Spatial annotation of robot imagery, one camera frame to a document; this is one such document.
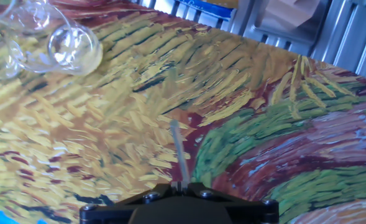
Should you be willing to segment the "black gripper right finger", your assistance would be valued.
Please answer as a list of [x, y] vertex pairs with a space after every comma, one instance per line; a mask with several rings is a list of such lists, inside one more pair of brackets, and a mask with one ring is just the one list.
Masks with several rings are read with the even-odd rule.
[[182, 195], [225, 208], [233, 223], [279, 223], [279, 202], [274, 199], [247, 201], [206, 187], [201, 182], [183, 182]]

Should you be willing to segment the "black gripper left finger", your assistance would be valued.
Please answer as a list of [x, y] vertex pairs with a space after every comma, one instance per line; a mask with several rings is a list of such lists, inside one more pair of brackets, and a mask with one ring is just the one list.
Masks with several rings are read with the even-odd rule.
[[133, 212], [150, 203], [177, 196], [179, 183], [157, 184], [153, 189], [110, 206], [86, 204], [80, 208], [79, 224], [128, 223]]

